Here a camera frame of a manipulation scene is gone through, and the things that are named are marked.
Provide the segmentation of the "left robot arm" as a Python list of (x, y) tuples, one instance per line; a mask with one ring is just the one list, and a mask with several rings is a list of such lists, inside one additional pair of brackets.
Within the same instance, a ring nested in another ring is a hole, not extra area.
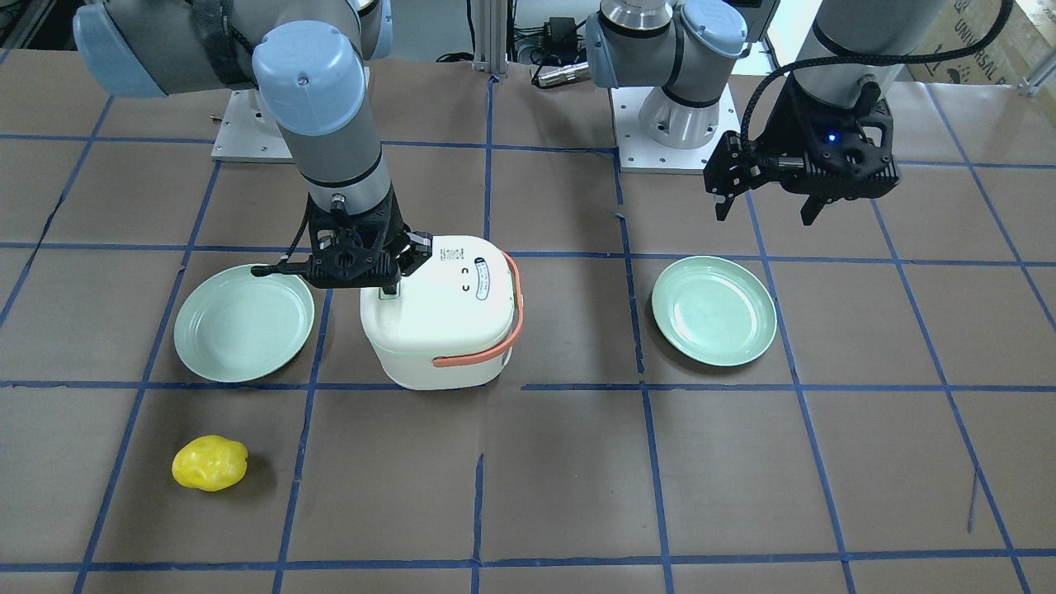
[(718, 140), (703, 167), (705, 190), (725, 219), (737, 196), (769, 183), (803, 194), (812, 224), (838, 200), (893, 191), (893, 116), (886, 95), (901, 64), (942, 10), (939, 1), (823, 1), (763, 131), (750, 133), (757, 97), (739, 131), (717, 128), (734, 64), (761, 36), (773, 1), (603, 1), (583, 44), (593, 83), (649, 87), (641, 123), (679, 149)]

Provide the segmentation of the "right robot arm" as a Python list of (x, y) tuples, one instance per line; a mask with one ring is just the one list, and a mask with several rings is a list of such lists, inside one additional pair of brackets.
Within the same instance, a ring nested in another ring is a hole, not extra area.
[(87, 1), (72, 32), (87, 71), (116, 97), (254, 90), (307, 196), (312, 256), (252, 275), (395, 296), (432, 256), (401, 217), (365, 64), (388, 55), (389, 1)]

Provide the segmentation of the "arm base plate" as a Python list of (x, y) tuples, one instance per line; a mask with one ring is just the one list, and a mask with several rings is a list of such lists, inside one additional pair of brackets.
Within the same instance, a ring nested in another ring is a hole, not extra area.
[(703, 108), (676, 103), (660, 87), (619, 87), (610, 100), (623, 172), (699, 174), (720, 136), (740, 127), (729, 86)]
[(291, 164), (285, 140), (254, 89), (231, 93), (211, 157), (242, 164)]

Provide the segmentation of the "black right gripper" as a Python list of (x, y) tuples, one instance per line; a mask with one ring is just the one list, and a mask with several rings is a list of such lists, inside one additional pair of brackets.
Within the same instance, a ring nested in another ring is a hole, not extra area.
[(336, 200), (324, 210), (308, 199), (307, 229), (307, 282), (314, 287), (379, 287), (378, 299), (398, 299), (400, 279), (433, 255), (433, 234), (406, 225), (396, 196), (363, 214), (348, 214)]

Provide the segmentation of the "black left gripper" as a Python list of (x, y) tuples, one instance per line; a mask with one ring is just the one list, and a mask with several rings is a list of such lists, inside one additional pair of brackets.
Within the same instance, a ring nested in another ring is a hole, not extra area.
[(766, 183), (808, 194), (800, 208), (812, 226), (834, 200), (875, 199), (893, 190), (893, 117), (874, 80), (853, 83), (851, 106), (830, 106), (788, 78), (757, 140), (724, 132), (703, 180), (715, 194), (717, 221), (727, 221), (737, 196)]

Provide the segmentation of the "green plate near left arm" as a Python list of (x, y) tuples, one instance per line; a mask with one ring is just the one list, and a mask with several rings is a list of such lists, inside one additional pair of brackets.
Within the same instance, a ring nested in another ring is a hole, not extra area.
[(665, 341), (714, 367), (758, 360), (776, 338), (776, 302), (754, 274), (723, 258), (670, 264), (653, 285), (650, 308)]

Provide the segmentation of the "green plate near right arm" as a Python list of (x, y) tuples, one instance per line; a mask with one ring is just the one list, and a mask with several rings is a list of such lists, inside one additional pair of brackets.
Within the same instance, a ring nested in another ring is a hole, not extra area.
[(205, 380), (242, 383), (271, 375), (298, 355), (314, 327), (314, 295), (295, 276), (220, 271), (180, 307), (173, 345)]

